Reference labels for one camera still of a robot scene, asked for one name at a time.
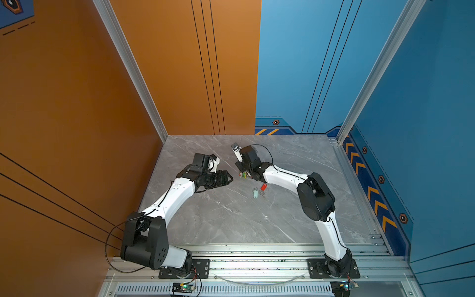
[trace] vent grille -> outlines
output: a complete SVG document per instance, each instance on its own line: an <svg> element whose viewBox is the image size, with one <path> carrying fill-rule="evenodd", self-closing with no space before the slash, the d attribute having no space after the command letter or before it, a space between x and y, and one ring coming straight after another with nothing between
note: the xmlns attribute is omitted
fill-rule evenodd
<svg viewBox="0 0 475 297"><path fill-rule="evenodd" d="M149 295L170 296L173 282L121 282L115 291L118 296ZM286 286L246 286L233 285L223 282L203 283L200 297L223 297L223 296L334 296L329 282L298 282Z"/></svg>
<svg viewBox="0 0 475 297"><path fill-rule="evenodd" d="M171 287L169 285L154 285L154 284L120 284L117 287L116 293L141 293L141 292L151 292L151 293L160 293L170 291Z"/></svg>
<svg viewBox="0 0 475 297"><path fill-rule="evenodd" d="M249 293L331 293L330 285L287 285L287 286L245 286L204 285L206 295L249 294Z"/></svg>

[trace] white robot arm segment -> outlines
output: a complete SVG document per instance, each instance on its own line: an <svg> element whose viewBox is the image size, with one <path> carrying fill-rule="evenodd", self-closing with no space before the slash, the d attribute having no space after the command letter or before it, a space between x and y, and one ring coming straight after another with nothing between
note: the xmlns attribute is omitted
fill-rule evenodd
<svg viewBox="0 0 475 297"><path fill-rule="evenodd" d="M344 246L335 220L335 198L317 173L299 174L261 162L252 146L244 148L233 144L231 148L238 156L236 166L247 171L255 180L276 184L299 196L302 210L315 221L325 246L328 274L341 277L349 273L351 251Z"/></svg>
<svg viewBox="0 0 475 297"><path fill-rule="evenodd" d="M217 171L218 164L215 155L195 154L193 163L177 174L166 193L142 213L131 213L125 223L121 258L152 269L169 267L177 275L189 274L191 252L168 244L167 225L200 186L209 190L233 181L226 170Z"/></svg>

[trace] black mounting plate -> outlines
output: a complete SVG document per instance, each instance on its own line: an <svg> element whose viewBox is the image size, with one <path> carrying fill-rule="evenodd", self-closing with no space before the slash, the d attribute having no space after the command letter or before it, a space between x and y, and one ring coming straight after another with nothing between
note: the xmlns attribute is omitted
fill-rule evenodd
<svg viewBox="0 0 475 297"><path fill-rule="evenodd" d="M201 279L207 279L209 276L209 259L192 259L191 269L196 268L196 272ZM158 278L160 279L193 279L194 273L190 273L185 278L179 278L169 268L161 267Z"/></svg>
<svg viewBox="0 0 475 297"><path fill-rule="evenodd" d="M307 259L308 272L310 273L310 278L332 278L325 273L325 259ZM360 271L356 265L355 259L351 261L350 269L351 278L360 278Z"/></svg>

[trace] metal frame post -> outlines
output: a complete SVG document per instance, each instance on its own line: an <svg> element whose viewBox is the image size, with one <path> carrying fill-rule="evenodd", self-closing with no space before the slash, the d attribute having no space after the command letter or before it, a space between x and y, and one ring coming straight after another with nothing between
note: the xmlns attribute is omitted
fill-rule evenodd
<svg viewBox="0 0 475 297"><path fill-rule="evenodd" d="M402 10L398 21L394 25L388 40L386 40L386 43L384 44L378 59L374 63L368 78L364 82L360 93L356 97L353 106L351 107L340 131L338 132L338 135L336 136L339 144L343 143L346 135L348 135L351 128L355 124L356 119L358 116L360 116L360 113L366 105L366 102L368 102L371 94L373 94L376 85L379 83L381 77L386 71L386 68L388 68L389 63L398 51L399 46L416 20L420 10L424 6L424 3L426 3L426 0L408 0L406 3L406 6Z"/></svg>
<svg viewBox="0 0 475 297"><path fill-rule="evenodd" d="M140 99L142 100L147 113L149 114L150 119L152 120L153 126L157 130L158 135L163 143L167 140L168 133L163 124L162 118L158 113L157 106L155 105L152 95L145 83L145 80L140 72L137 61L133 56L132 50L130 49L129 43L125 38L124 32L119 24L114 9L109 0L93 0L99 15L101 16L102 22L109 32L109 35L117 49L117 52L122 59L122 62L129 73L130 79L139 93Z"/></svg>

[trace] marble tabletop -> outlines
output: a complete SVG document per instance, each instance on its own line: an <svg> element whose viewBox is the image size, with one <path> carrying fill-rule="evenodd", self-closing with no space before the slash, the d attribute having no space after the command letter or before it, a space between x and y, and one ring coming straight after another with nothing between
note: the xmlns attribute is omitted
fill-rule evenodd
<svg viewBox="0 0 475 297"><path fill-rule="evenodd" d="M315 223L302 211L298 196L269 184L264 195L253 198L262 183L239 178L231 145L265 145L274 164L298 173L319 173L335 196L336 219L345 243L365 243L370 231L342 173L326 135L186 135L169 136L162 148L139 210L155 202L195 153L215 154L218 169L234 181L225 187L194 194L170 221L170 244L208 243L314 243L321 244ZM269 153L256 146L262 161Z"/></svg>

